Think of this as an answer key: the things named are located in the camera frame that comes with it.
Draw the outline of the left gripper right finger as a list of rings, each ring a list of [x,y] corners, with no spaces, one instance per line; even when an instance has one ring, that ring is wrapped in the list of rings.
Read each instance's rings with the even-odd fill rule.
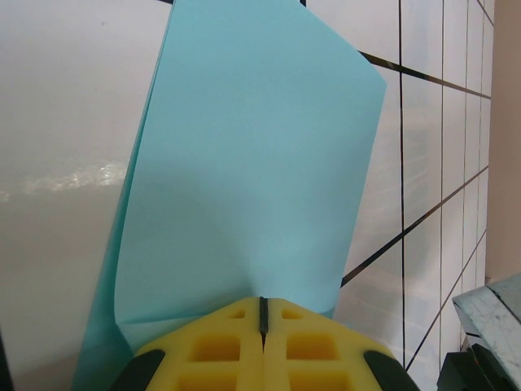
[[[417,390],[391,351],[283,299],[262,300],[265,390]]]

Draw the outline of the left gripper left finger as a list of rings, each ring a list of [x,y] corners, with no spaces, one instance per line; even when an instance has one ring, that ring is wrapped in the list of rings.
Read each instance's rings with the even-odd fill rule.
[[[262,390],[264,298],[242,299],[138,350],[111,390]]]

